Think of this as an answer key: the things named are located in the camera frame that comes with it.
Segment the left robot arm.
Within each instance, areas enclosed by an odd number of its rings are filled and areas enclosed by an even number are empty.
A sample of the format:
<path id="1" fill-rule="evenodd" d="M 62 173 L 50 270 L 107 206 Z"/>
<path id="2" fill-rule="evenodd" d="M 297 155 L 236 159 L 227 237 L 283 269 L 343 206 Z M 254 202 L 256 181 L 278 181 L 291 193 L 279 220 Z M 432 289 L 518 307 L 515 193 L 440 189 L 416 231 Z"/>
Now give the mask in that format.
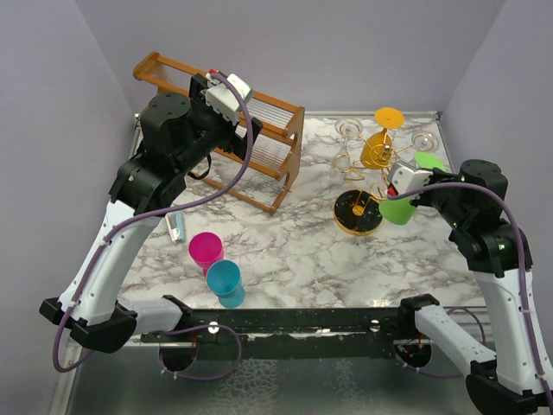
<path id="1" fill-rule="evenodd" d="M 236 74 L 196 74 L 187 94 L 158 93 L 139 118 L 143 139 L 118 169 L 99 233 L 72 283 L 39 312 L 81 347 L 114 353 L 133 335 L 162 331 L 178 342 L 190 333 L 184 306 L 171 296 L 123 303 L 118 293 L 151 232 L 186 187 L 185 178 L 214 150 L 251 159 L 263 128 L 247 105 L 252 88 Z"/>

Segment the clear wine glass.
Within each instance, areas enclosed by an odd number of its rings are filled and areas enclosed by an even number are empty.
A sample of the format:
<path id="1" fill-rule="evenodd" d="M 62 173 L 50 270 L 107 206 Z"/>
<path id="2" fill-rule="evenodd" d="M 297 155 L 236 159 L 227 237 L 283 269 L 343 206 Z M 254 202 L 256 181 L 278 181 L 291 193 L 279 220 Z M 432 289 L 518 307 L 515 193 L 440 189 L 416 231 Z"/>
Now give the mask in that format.
<path id="1" fill-rule="evenodd" d="M 431 131 L 414 131 L 411 144 L 417 151 L 428 153 L 436 152 L 440 147 L 437 135 Z"/>
<path id="2" fill-rule="evenodd" d="M 342 118 L 336 121 L 334 128 L 340 136 L 341 147 L 331 162 L 330 176 L 334 180 L 342 180 L 352 167 L 348 144 L 351 139 L 359 138 L 364 130 L 356 118 Z"/>

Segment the pink plastic wine glass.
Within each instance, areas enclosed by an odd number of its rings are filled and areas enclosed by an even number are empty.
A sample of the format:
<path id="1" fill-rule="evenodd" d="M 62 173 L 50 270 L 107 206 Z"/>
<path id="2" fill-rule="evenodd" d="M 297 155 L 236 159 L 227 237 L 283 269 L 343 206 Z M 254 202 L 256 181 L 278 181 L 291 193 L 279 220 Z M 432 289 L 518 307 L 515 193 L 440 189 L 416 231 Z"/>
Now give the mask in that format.
<path id="1" fill-rule="evenodd" d="M 196 234 L 188 244 L 188 253 L 204 276 L 208 269 L 224 258 L 224 247 L 220 237 L 211 232 Z"/>

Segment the yellow plastic wine glass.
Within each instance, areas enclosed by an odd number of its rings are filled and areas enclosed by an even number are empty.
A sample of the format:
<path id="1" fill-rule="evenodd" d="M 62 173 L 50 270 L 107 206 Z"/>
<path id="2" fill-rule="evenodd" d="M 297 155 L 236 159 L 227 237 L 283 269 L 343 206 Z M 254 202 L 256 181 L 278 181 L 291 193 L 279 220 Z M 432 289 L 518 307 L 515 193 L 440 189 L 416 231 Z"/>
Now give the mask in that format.
<path id="1" fill-rule="evenodd" d="M 396 108 L 382 107 L 375 111 L 374 120 L 381 130 L 365 140 L 360 161 L 365 168 L 383 169 L 389 165 L 393 153 L 390 130 L 403 126 L 404 115 Z"/>

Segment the green plastic wine glass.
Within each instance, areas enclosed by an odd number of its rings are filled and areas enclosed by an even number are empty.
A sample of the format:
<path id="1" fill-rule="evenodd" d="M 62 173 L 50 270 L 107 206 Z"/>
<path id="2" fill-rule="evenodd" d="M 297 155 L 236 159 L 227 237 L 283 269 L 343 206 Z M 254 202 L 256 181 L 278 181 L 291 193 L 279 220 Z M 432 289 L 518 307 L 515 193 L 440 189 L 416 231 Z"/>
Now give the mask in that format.
<path id="1" fill-rule="evenodd" d="M 414 155 L 414 160 L 408 164 L 420 169 L 429 169 L 431 171 L 433 169 L 439 169 L 440 171 L 448 172 L 440 159 L 433 154 L 426 152 L 417 152 Z M 388 195 L 391 195 L 391 193 L 392 189 L 389 188 L 387 181 L 386 199 Z M 398 197 L 392 197 L 388 202 L 385 202 L 385 199 L 379 203 L 379 212 L 382 217 L 390 223 L 395 225 L 405 225 L 416 212 L 416 207 L 410 205 L 410 201 L 414 198 L 414 195 L 406 196 L 401 199 L 398 199 Z"/>

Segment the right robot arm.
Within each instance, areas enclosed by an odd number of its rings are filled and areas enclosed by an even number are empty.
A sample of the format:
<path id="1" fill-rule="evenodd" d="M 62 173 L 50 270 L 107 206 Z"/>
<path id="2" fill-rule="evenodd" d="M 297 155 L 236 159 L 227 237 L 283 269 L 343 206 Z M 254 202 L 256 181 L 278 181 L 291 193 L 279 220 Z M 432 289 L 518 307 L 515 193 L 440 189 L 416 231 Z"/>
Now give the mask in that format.
<path id="1" fill-rule="evenodd" d="M 527 239 L 505 205 L 507 178 L 484 160 L 458 173 L 397 162 L 388 175 L 388 200 L 434 208 L 450 225 L 449 239 L 467 261 L 485 300 L 494 348 L 478 343 L 431 295 L 405 298 L 397 328 L 429 338 L 461 373 L 482 414 L 533 414 L 552 407 L 552 363 L 532 296 Z"/>

